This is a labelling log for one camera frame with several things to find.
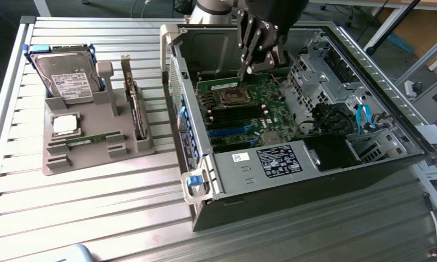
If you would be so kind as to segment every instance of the aluminum table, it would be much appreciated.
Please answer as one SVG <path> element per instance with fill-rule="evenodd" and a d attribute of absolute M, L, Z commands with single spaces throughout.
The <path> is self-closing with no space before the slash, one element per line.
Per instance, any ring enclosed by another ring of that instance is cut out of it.
<path fill-rule="evenodd" d="M 159 27 L 180 20 L 22 22 L 0 95 L 0 261 L 59 261 L 75 243 L 98 261 L 428 259 L 434 223 L 410 170 L 366 190 L 194 233 L 160 79 Z M 44 176 L 44 86 L 22 45 L 87 42 L 99 61 L 114 62 L 119 88 L 120 56 L 131 55 L 158 153 Z"/>

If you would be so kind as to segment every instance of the gray floor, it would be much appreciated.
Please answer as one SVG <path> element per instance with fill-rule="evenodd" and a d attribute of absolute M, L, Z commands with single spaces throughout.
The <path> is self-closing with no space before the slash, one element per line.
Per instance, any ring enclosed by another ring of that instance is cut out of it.
<path fill-rule="evenodd" d="M 82 0 L 48 0 L 48 6 L 52 16 L 60 17 L 130 17 L 130 8 L 132 0 L 92 0 L 90 5 L 82 4 Z M 152 0 L 146 8 L 144 17 L 183 17 L 178 12 L 172 12 L 174 0 Z M 135 16 L 140 17 L 144 1 L 139 0 L 136 5 Z M 328 6 L 323 11 L 319 4 L 310 4 L 303 20 L 336 21 L 343 24 L 348 20 L 350 10 L 344 7 L 335 8 Z M 4 79 L 11 48 L 14 44 L 18 24 L 23 15 L 39 15 L 32 0 L 0 0 L 0 12 L 12 21 L 10 23 L 0 16 L 0 88 Z M 370 21 L 370 18 L 360 12 L 355 12 L 355 21 L 348 32 L 358 39 L 362 31 Z M 370 41 L 376 32 L 376 25 L 372 25 L 360 39 L 362 46 Z M 374 59 L 386 71 L 387 75 L 395 80 L 402 76 L 406 70 L 418 60 L 418 57 L 404 52 L 391 42 L 384 42 Z M 422 68 L 412 81 L 422 81 L 428 87 L 437 80 L 437 76 Z"/>

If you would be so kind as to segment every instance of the green circuit board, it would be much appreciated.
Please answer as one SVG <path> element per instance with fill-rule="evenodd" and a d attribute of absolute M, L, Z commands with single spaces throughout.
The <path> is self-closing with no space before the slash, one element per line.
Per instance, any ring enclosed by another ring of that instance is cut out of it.
<path fill-rule="evenodd" d="M 208 84 L 210 86 L 223 85 L 224 80 L 210 80 Z M 274 138 L 278 137 L 280 142 L 288 142 L 298 133 L 298 127 L 288 106 L 284 100 L 280 99 L 283 94 L 279 91 L 279 85 L 272 79 L 267 79 L 260 85 L 236 88 L 242 88 L 242 93 L 248 95 L 247 105 L 266 105 L 267 114 L 252 119 L 242 120 L 242 127 L 247 127 L 246 133 L 211 137 L 210 140 L 215 152 L 227 152 L 230 151 L 228 148 L 231 150 L 238 150 L 268 145 L 267 138 L 270 135 L 272 135 Z M 219 92 L 207 93 L 198 89 L 200 109 L 207 127 L 208 110 L 211 110 L 211 108 L 218 108 L 222 102 L 220 97 Z"/>

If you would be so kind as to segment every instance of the motherboard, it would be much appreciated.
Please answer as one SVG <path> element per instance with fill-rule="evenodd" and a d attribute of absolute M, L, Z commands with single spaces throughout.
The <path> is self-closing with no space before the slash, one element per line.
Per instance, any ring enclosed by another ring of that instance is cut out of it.
<path fill-rule="evenodd" d="M 271 74 L 198 82 L 196 95 L 215 153 L 282 144 L 298 133 Z"/>

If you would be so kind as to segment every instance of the hard drive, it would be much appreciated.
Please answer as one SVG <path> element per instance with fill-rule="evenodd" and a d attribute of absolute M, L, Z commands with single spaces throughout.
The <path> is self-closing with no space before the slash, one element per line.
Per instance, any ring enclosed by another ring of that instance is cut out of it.
<path fill-rule="evenodd" d="M 88 46 L 35 45 L 27 54 L 44 81 L 48 97 L 63 97 L 67 104 L 94 101 L 103 90 L 94 51 Z"/>

